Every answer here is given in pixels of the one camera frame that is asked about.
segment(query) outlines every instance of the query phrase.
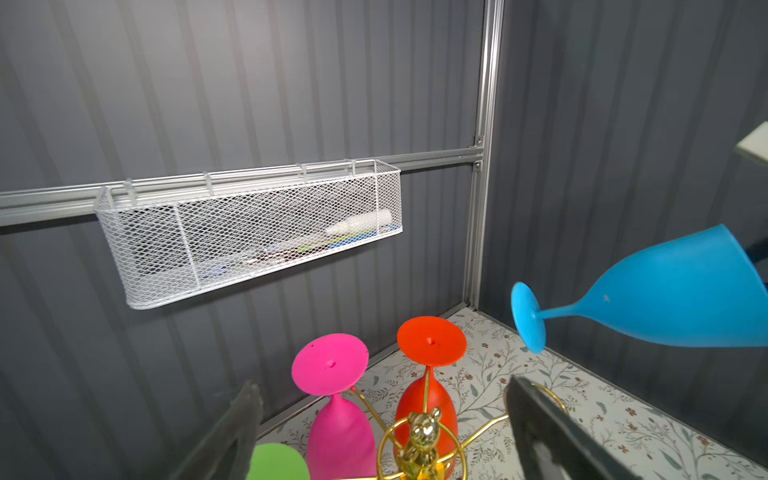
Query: gray wall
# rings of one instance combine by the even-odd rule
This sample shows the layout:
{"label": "gray wall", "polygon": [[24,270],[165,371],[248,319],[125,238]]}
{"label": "gray wall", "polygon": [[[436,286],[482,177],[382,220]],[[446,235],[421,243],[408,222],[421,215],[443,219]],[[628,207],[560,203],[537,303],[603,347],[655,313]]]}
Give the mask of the gray wall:
{"label": "gray wall", "polygon": [[[763,0],[509,0],[481,309],[512,324],[517,281],[568,304],[621,258],[718,223],[744,245],[768,235],[768,167],[733,153],[768,118],[767,25]],[[766,349],[655,346],[582,318],[547,334],[768,465]]]}
{"label": "gray wall", "polygon": [[[469,146],[481,36],[480,0],[3,2],[0,190]],[[311,339],[459,303],[470,180],[403,174],[403,234],[155,310],[93,217],[0,230],[0,476],[161,475],[246,379],[299,399]]]}

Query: wire basket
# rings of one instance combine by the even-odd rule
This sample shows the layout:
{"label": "wire basket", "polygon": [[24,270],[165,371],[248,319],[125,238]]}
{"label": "wire basket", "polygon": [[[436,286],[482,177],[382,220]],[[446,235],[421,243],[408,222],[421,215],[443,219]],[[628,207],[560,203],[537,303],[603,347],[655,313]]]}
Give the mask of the wire basket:
{"label": "wire basket", "polygon": [[170,193],[141,192],[130,182],[101,189],[94,210],[132,308],[165,305],[402,232],[400,170],[378,160],[203,176],[205,187],[197,176],[196,187],[182,184]]}

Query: white bottle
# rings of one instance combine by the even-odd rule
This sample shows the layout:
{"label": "white bottle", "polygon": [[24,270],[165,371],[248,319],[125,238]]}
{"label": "white bottle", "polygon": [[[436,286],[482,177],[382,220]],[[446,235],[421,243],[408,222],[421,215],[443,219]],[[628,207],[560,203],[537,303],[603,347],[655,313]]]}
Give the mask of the white bottle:
{"label": "white bottle", "polygon": [[392,222],[392,212],[388,208],[368,212],[366,214],[352,215],[330,227],[326,228],[326,235],[346,235],[347,233],[364,232],[388,225]]}

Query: leaf pattern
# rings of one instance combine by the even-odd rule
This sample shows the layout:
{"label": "leaf pattern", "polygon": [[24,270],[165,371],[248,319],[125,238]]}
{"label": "leaf pattern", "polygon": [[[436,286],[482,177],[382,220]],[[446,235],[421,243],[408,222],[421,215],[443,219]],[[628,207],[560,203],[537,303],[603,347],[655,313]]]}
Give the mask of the leaf pattern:
{"label": "leaf pattern", "polygon": [[[459,440],[466,440],[489,419],[505,414],[503,395],[510,376],[524,376],[551,389],[577,425],[642,478],[768,480],[764,468],[566,359],[547,350],[540,355],[531,353],[516,333],[480,312],[465,308],[449,320],[467,336],[467,353],[458,363],[436,369],[435,376],[453,399]],[[402,393],[423,373],[423,366],[397,351],[372,366],[357,387],[391,425]],[[351,393],[344,396],[354,398]],[[326,403],[323,399],[292,417],[259,443],[282,442],[305,455],[312,421]],[[378,443],[383,432],[373,420],[371,423]],[[523,480],[515,439],[506,422],[481,435],[466,454],[469,478],[473,480]],[[391,447],[385,449],[383,466],[388,474],[396,471]],[[457,477],[461,478],[460,468],[453,474],[453,478]]]}

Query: floral patterned surface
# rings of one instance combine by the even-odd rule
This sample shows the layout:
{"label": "floral patterned surface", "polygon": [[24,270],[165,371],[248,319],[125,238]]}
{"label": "floral patterned surface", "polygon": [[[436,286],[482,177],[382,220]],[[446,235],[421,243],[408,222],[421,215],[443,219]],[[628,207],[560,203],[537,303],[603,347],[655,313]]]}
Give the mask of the floral patterned surface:
{"label": "floral patterned surface", "polygon": [[[502,393],[510,375],[539,382],[565,405],[574,421],[614,457],[642,478],[652,480],[768,479],[768,471],[718,445],[659,410],[624,394],[550,352],[534,355],[514,332],[465,308],[449,320],[467,336],[464,358],[437,369],[438,381],[453,398],[459,438],[469,437],[489,419],[505,413]],[[424,368],[399,350],[371,367],[358,383],[368,400],[391,425],[400,396]],[[347,398],[356,401],[351,395]],[[303,455],[312,420],[326,401],[293,417],[260,443],[282,442]],[[376,441],[383,432],[372,421]],[[386,471],[395,471],[387,448]],[[495,426],[467,450],[469,478],[522,479],[509,425]]]}

